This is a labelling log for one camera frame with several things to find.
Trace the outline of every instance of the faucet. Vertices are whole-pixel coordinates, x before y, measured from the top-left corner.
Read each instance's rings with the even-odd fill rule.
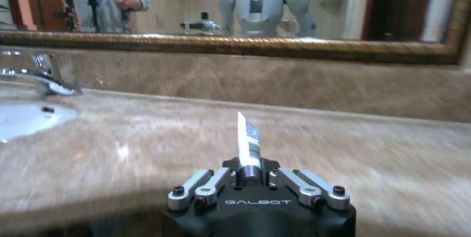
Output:
[[[23,54],[18,51],[2,51],[1,56],[18,57]],[[35,82],[38,91],[46,95],[81,95],[81,91],[77,87],[67,85],[59,76],[55,62],[50,55],[43,53],[34,53],[29,55],[35,71],[27,69],[10,69],[0,67],[0,77],[23,79]]]

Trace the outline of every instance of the gold mirror frame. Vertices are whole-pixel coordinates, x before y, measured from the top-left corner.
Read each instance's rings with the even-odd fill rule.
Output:
[[[0,44],[85,50],[208,53],[374,63],[454,65],[458,61],[466,32],[469,8],[471,0],[454,0],[442,43],[1,30]]]

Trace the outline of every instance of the hand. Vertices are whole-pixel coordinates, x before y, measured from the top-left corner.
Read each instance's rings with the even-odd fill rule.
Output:
[[[117,8],[122,11],[127,11],[133,9],[135,11],[139,10],[139,1],[138,0],[113,0]]]

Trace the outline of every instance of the person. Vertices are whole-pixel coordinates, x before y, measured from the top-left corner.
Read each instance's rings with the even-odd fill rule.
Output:
[[[91,19],[91,9],[87,0],[73,0],[74,7],[74,29],[82,32],[95,32]],[[95,16],[99,32],[123,33],[129,32],[129,21],[122,21],[121,13],[146,11],[147,0],[97,0]]]

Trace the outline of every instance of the white sink basin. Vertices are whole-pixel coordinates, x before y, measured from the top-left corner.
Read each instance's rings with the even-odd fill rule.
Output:
[[[75,111],[59,105],[0,101],[0,142],[33,135],[75,118]]]

